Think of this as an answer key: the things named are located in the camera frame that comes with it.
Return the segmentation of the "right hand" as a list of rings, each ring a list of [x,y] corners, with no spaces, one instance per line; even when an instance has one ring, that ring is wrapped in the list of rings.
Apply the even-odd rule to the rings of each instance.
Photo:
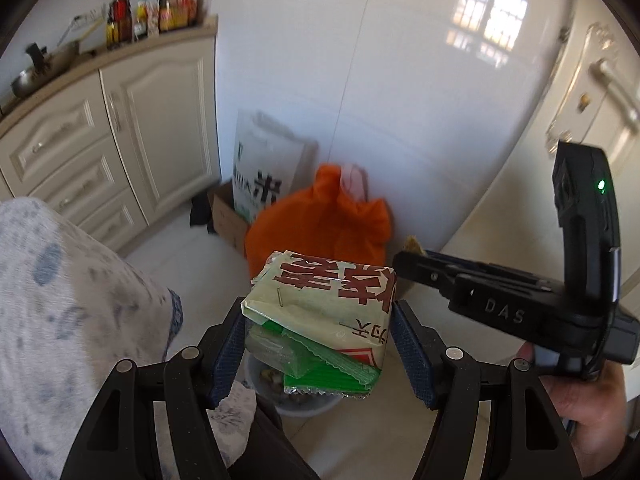
[[[610,466],[626,442],[626,388],[623,367],[605,361],[595,382],[540,378],[561,418],[575,423],[570,437],[580,472],[591,477]]]

